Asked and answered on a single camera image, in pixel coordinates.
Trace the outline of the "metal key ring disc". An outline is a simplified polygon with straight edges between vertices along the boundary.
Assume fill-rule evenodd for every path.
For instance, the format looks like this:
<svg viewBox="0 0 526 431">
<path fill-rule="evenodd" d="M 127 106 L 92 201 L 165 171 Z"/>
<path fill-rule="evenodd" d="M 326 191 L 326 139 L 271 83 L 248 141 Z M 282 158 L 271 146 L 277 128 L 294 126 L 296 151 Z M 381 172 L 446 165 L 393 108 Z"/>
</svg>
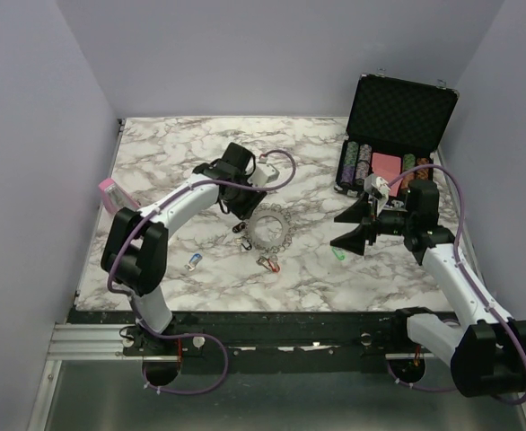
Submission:
<svg viewBox="0 0 526 431">
<path fill-rule="evenodd" d="M 244 238 L 259 251 L 277 253 L 293 243 L 290 211 L 278 204 L 261 204 L 246 222 Z"/>
</svg>

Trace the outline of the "green tagged key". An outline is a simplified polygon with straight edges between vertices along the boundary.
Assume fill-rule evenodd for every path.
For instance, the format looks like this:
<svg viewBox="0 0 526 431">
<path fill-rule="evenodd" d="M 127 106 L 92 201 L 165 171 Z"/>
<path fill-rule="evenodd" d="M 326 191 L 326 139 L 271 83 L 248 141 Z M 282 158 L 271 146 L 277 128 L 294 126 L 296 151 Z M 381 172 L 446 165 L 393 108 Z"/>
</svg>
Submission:
<svg viewBox="0 0 526 431">
<path fill-rule="evenodd" d="M 346 254 L 344 253 L 343 250 L 339 249 L 339 248 L 336 248 L 336 247 L 332 247 L 331 248 L 334 256 L 339 260 L 339 261 L 342 261 L 346 258 Z"/>
</svg>

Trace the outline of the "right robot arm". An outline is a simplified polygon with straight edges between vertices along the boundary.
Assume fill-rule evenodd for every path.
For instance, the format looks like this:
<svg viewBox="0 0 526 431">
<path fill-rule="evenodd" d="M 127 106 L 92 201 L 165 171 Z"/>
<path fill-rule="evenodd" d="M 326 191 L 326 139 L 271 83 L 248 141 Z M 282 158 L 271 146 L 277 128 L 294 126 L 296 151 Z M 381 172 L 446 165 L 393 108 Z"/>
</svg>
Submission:
<svg viewBox="0 0 526 431">
<path fill-rule="evenodd" d="M 399 310 L 389 329 L 390 344 L 401 352 L 425 347 L 451 370 L 465 397 L 526 395 L 526 321 L 517 321 L 488 293 L 460 251 L 460 239 L 439 225 L 439 190 L 431 180 L 408 184 L 404 208 L 390 210 L 388 182 L 375 174 L 364 181 L 364 196 L 338 223 L 357 223 L 331 246 L 357 255 L 380 235 L 396 235 L 437 283 L 454 310 L 458 326 L 424 308 Z"/>
</svg>

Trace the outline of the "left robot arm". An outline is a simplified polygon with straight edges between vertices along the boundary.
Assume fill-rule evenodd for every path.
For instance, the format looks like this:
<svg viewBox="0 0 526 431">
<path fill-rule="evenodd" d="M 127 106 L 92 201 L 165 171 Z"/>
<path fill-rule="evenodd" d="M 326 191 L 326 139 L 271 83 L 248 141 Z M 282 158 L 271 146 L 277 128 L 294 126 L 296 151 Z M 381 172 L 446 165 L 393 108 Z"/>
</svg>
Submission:
<svg viewBox="0 0 526 431">
<path fill-rule="evenodd" d="M 172 313 L 163 299 L 160 283 L 166 269 L 168 241 L 201 211 L 223 204 L 245 220 L 267 195 L 262 189 L 278 178 L 279 171 L 263 157 L 230 143 L 224 155 L 195 167 L 181 186 L 167 197 L 138 210 L 120 209 L 112 220 L 101 257 L 101 268 L 122 285 L 148 329 L 144 343 L 156 355 L 168 353 L 175 341 L 169 324 Z"/>
</svg>

